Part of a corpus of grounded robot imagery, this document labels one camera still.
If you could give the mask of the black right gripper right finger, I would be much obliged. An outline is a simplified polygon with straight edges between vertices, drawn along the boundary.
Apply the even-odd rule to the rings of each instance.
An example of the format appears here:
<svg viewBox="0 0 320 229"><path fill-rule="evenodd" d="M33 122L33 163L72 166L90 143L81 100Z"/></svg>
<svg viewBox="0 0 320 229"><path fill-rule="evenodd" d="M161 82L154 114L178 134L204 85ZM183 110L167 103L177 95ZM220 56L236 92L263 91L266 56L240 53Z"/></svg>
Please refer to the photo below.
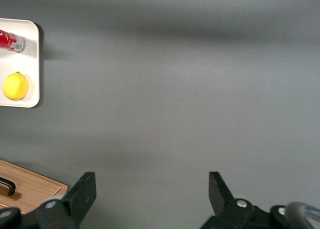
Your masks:
<svg viewBox="0 0 320 229"><path fill-rule="evenodd" d="M208 176L208 197L214 215L202 229L274 229L271 215L243 198L235 198L221 174Z"/></svg>

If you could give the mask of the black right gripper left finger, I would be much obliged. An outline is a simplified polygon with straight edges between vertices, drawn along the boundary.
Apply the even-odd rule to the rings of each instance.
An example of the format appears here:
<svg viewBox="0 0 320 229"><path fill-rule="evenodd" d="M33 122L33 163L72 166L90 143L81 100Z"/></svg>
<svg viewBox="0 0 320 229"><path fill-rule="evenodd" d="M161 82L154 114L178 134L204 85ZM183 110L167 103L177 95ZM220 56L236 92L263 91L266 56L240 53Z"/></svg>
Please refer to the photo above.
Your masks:
<svg viewBox="0 0 320 229"><path fill-rule="evenodd" d="M26 229L78 229L97 196L96 175L85 172L62 198L44 201L26 214Z"/></svg>

